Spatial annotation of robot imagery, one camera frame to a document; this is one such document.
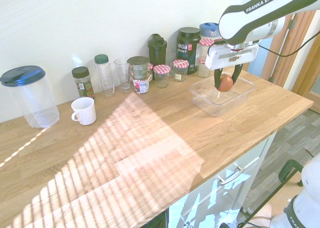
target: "jar lid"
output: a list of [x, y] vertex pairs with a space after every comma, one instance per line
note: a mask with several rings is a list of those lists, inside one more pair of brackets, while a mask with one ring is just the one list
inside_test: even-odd
[[213, 22], [201, 24], [200, 35], [203, 37], [219, 37], [219, 25]]
[[98, 54], [94, 57], [96, 64], [105, 64], [109, 62], [109, 57], [106, 54]]
[[153, 68], [153, 71], [157, 74], [166, 74], [171, 71], [171, 68], [166, 64], [158, 64]]
[[154, 65], [150, 62], [148, 63], [148, 71], [151, 71], [154, 68]]
[[5, 72], [1, 77], [1, 84], [6, 87], [20, 87], [37, 82], [46, 75], [39, 66], [20, 66]]
[[76, 79], [81, 79], [89, 76], [89, 69], [85, 66], [79, 66], [72, 69], [72, 76]]
[[127, 61], [130, 65], [145, 65], [149, 62], [149, 58], [144, 56], [134, 56]]
[[200, 64], [205, 64], [206, 63], [206, 56], [203, 56], [203, 57], [198, 57], [197, 60]]
[[195, 27], [183, 27], [179, 29], [179, 35], [183, 37], [198, 37], [200, 36], [200, 29]]
[[189, 62], [184, 59], [177, 59], [173, 62], [173, 66], [176, 68], [187, 68], [189, 66]]
[[209, 47], [211, 46], [215, 41], [213, 39], [201, 39], [199, 41], [200, 45], [204, 47]]

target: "gray floor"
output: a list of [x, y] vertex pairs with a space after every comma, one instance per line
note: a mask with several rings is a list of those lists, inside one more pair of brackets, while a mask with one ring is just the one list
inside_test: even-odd
[[243, 208], [250, 213], [281, 184], [278, 174], [287, 160], [304, 165], [320, 152], [320, 114], [307, 110], [280, 129], [262, 163]]

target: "mug handle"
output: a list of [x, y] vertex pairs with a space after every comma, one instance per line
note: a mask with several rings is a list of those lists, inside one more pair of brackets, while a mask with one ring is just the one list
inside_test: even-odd
[[71, 119], [73, 120], [73, 121], [75, 121], [75, 122], [78, 122], [78, 121], [80, 121], [79, 119], [76, 119], [76, 114], [77, 113], [72, 113], [72, 115], [71, 115]]

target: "egg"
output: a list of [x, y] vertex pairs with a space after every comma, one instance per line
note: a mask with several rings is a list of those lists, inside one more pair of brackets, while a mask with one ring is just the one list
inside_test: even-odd
[[222, 74], [220, 76], [220, 86], [217, 90], [219, 92], [228, 92], [231, 90], [233, 85], [234, 81], [232, 80], [232, 78], [227, 74]]

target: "blue lid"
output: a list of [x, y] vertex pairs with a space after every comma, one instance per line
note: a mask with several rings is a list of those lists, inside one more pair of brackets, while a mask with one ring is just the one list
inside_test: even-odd
[[40, 80], [45, 74], [41, 67], [27, 65], [8, 70], [0, 77], [0, 81], [6, 87], [20, 87]]
[[207, 22], [200, 25], [200, 35], [203, 37], [219, 37], [219, 25], [213, 22]]

